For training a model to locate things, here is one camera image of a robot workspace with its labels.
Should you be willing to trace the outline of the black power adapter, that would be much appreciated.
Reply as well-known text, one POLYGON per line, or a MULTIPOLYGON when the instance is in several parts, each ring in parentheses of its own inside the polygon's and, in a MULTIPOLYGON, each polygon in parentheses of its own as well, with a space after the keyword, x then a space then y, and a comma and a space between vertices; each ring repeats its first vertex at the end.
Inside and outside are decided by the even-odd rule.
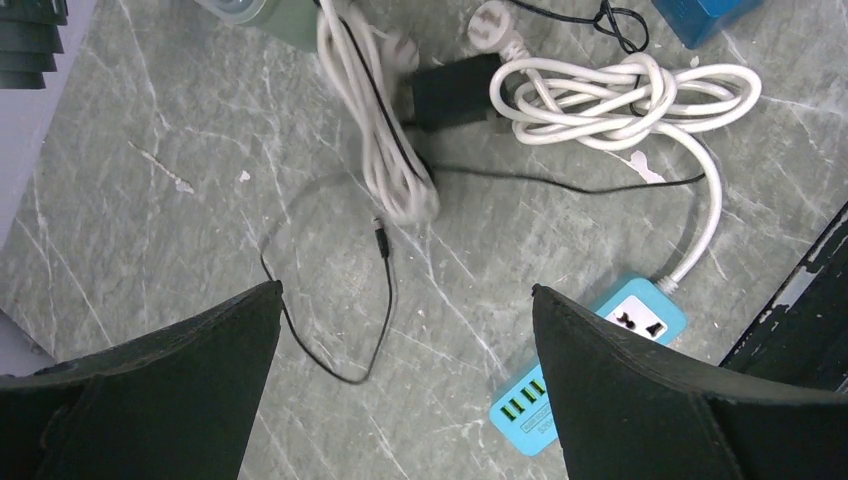
POLYGON ((435 133, 497 117, 489 89, 501 66, 497 54, 486 53, 410 74, 405 87, 411 105, 401 124, 435 133))

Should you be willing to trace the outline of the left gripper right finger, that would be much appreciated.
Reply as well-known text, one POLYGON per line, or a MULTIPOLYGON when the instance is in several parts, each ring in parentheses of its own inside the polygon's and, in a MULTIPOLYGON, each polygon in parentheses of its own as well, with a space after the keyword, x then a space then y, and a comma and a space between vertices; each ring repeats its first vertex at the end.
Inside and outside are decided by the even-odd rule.
POLYGON ((843 479, 847 398, 678 353, 554 289, 537 355, 572 479, 843 479))

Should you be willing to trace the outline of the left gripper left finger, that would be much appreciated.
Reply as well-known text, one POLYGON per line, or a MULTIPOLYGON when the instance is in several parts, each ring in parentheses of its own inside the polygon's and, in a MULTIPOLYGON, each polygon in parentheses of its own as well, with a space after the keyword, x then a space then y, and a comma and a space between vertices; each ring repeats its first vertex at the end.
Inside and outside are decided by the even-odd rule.
POLYGON ((280 335, 282 284, 1 379, 5 479, 234 479, 280 335))

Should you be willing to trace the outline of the blue cube socket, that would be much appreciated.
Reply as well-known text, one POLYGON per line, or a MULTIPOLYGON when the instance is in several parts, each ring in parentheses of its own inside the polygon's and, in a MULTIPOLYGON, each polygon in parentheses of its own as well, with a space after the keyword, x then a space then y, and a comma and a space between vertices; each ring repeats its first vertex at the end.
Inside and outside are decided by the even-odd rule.
POLYGON ((762 0, 652 0, 681 43, 695 50, 763 3, 762 0))

